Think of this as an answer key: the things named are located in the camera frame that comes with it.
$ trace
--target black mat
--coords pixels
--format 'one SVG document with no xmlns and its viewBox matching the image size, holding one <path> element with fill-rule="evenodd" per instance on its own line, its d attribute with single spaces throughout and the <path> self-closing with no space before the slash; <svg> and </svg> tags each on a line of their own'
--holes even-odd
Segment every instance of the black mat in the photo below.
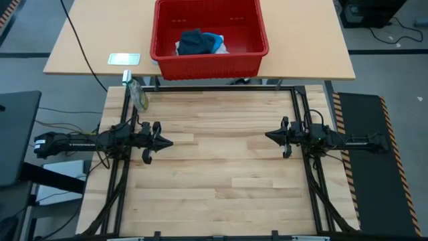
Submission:
<svg viewBox="0 0 428 241">
<path fill-rule="evenodd" d="M 0 187 L 16 183 L 21 173 L 40 91 L 0 94 Z"/>
<path fill-rule="evenodd" d="M 361 230 L 369 234 L 419 236 L 421 232 L 385 101 L 379 96 L 361 94 L 333 96 L 338 130 L 342 124 L 347 135 L 382 133 L 391 147 L 382 155 L 349 151 L 350 166 L 345 163 L 345 169 L 349 170 L 348 182 Z"/>
</svg>

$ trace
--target wooden workbench surface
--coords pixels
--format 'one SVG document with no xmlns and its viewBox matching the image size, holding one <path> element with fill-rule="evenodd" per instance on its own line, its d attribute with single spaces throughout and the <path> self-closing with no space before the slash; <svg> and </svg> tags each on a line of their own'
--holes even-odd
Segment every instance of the wooden workbench surface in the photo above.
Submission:
<svg viewBox="0 0 428 241">
<path fill-rule="evenodd" d="M 307 91 L 310 107 L 332 126 L 322 86 Z M 282 159 L 282 148 L 264 136 L 283 116 L 295 118 L 290 92 L 148 95 L 140 119 L 160 121 L 174 146 L 155 153 L 152 165 L 143 164 L 142 150 L 132 150 L 121 236 L 315 234 L 301 150 L 293 147 L 291 158 Z M 123 100 L 124 88 L 109 89 L 101 131 L 119 123 Z M 322 162 L 332 203 L 357 228 L 343 164 Z M 104 205 L 109 176 L 102 165 L 89 176 L 77 233 Z"/>
<path fill-rule="evenodd" d="M 70 17 L 97 74 L 161 75 L 150 58 L 155 0 L 76 0 Z M 332 0 L 261 0 L 270 45 L 258 76 L 354 80 Z M 138 66 L 110 66 L 110 54 L 141 54 Z M 48 74 L 90 74 L 68 21 L 44 69 Z"/>
</svg>

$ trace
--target black device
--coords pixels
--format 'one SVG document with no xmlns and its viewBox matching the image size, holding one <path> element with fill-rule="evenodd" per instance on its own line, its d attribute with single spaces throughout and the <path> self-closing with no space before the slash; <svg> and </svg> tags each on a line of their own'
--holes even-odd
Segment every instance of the black device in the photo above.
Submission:
<svg viewBox="0 0 428 241">
<path fill-rule="evenodd" d="M 121 155 L 125 153 L 125 147 L 138 147 L 145 148 L 142 160 L 151 164 L 151 151 L 160 151 L 174 143 L 161 136 L 162 127 L 159 122 L 153 123 L 152 129 L 148 122 L 143 122 L 140 126 L 141 131 L 138 133 L 133 133 L 128 123 L 112 126 L 109 131 L 99 135 L 45 133 L 34 138 L 34 153 L 37 158 L 46 159 L 62 151 L 103 151 L 109 157 L 123 159 Z"/>
<path fill-rule="evenodd" d="M 382 134 L 355 137 L 332 131 L 324 124 L 313 123 L 307 127 L 305 123 L 295 121 L 291 122 L 290 128 L 288 125 L 288 117 L 284 117 L 280 129 L 265 134 L 284 147 L 284 158 L 292 154 L 290 144 L 301 145 L 303 152 L 312 157 L 324 157 L 330 150 L 367 150 L 373 153 L 389 151 L 387 139 Z"/>
<path fill-rule="evenodd" d="M 384 27 L 407 0 L 339 0 L 343 27 Z"/>
</svg>

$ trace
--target white tag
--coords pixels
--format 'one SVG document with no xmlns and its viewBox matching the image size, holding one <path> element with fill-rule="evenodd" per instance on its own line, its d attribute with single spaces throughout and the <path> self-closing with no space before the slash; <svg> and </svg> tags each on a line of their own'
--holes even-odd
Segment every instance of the white tag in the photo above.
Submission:
<svg viewBox="0 0 428 241">
<path fill-rule="evenodd" d="M 110 54 L 108 58 L 110 65 L 139 65 L 140 54 Z"/>
</svg>

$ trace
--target blue cloth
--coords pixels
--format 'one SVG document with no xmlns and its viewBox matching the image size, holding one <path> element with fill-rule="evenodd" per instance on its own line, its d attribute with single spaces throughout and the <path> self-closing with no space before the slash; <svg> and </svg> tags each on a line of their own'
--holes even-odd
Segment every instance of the blue cloth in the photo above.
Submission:
<svg viewBox="0 0 428 241">
<path fill-rule="evenodd" d="M 215 54 L 215 52 L 220 48 L 221 44 L 223 43 L 223 39 L 220 37 L 220 35 L 217 35 L 214 33 L 202 33 L 202 34 L 211 36 L 215 39 L 213 49 L 211 50 L 211 53 Z"/>
</svg>

